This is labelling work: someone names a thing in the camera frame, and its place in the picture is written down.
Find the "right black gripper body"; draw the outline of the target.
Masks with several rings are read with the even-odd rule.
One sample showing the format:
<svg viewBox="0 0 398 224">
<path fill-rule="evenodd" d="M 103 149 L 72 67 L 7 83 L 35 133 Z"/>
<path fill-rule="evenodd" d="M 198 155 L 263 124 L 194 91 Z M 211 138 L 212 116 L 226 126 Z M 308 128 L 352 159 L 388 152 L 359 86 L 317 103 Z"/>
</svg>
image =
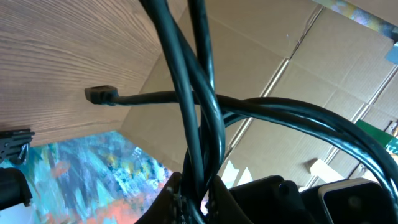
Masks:
<svg viewBox="0 0 398 224">
<path fill-rule="evenodd" d="M 229 223 L 326 223 L 317 187 L 299 192 L 295 182 L 274 175 L 229 192 L 237 205 Z"/>
</svg>

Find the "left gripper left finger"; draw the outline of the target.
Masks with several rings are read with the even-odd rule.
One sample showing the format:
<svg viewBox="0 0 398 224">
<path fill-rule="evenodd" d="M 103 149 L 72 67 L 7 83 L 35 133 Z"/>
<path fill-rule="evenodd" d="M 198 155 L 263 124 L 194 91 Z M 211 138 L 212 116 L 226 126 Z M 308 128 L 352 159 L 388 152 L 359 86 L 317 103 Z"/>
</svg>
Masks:
<svg viewBox="0 0 398 224">
<path fill-rule="evenodd" d="M 183 224 L 190 223 L 187 203 L 188 181 L 174 172 L 155 198 L 149 209 L 136 224 Z"/>
</svg>

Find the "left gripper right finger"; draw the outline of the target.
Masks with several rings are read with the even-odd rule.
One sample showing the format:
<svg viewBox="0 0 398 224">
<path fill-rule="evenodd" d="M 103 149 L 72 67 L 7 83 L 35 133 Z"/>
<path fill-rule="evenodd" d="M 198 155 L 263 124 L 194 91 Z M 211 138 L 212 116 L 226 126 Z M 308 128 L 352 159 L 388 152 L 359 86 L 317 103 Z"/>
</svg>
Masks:
<svg viewBox="0 0 398 224">
<path fill-rule="evenodd" d="M 209 189 L 208 220 L 211 224 L 252 224 L 219 176 Z"/>
</svg>

